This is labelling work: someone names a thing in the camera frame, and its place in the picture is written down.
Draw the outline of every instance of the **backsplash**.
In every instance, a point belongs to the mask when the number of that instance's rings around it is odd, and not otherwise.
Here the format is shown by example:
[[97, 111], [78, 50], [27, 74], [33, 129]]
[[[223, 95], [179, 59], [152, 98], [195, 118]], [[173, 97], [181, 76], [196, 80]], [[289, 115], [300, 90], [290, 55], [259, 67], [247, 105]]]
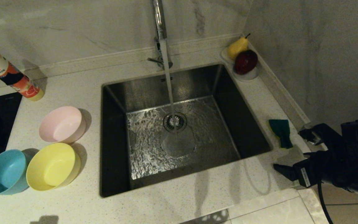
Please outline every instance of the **backsplash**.
[[[240, 34], [252, 0], [163, 0], [171, 44]], [[153, 47], [150, 0], [0, 0], [0, 53], [19, 69]]]
[[244, 33], [310, 120], [358, 119], [358, 2], [254, 0]]

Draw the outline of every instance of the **drain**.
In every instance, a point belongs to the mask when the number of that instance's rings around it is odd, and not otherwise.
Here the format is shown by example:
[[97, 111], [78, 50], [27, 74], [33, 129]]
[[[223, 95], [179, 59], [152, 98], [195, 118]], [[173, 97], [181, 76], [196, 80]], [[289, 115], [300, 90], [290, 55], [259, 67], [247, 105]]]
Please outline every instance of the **drain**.
[[187, 119], [186, 116], [180, 112], [175, 112], [175, 116], [173, 116], [173, 113], [169, 113], [165, 116], [163, 124], [168, 132], [178, 133], [185, 129]]

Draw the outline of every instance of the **sink basin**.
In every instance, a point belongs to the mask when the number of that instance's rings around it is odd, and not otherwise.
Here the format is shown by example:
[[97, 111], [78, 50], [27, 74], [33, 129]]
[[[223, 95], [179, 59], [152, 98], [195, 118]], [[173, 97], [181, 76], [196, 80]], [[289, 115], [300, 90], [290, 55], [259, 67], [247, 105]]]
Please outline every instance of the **sink basin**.
[[103, 86], [100, 195], [270, 151], [223, 65]]

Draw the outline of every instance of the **faucet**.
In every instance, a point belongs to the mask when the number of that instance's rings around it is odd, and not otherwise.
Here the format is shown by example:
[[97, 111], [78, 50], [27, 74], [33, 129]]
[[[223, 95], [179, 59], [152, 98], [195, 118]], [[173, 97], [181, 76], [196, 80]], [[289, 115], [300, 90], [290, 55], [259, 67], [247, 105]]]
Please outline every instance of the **faucet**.
[[[165, 40], [167, 38], [167, 30], [165, 28], [165, 17], [164, 10], [162, 7], [162, 0], [152, 0], [153, 4], [153, 13], [155, 18], [155, 32], [156, 37], [154, 38], [156, 50], [158, 53], [157, 58], [148, 58], [148, 61], [157, 63], [161, 68], [164, 68], [164, 61], [162, 59], [160, 40]], [[168, 67], [171, 68], [173, 63], [168, 59]]]

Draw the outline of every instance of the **running water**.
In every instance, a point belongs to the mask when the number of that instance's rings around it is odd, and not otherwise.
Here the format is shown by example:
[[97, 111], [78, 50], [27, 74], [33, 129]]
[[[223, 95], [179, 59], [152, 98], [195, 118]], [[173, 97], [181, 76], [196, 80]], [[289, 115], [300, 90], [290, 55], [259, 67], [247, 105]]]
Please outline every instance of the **running water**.
[[169, 61], [168, 61], [167, 40], [165, 40], [165, 39], [159, 40], [159, 44], [160, 44], [160, 47], [161, 47], [162, 60], [164, 62], [165, 79], [167, 81], [168, 95], [169, 95], [169, 102], [171, 103], [172, 117], [174, 118], [173, 121], [176, 122], [175, 110], [173, 109], [171, 76], [169, 75]]

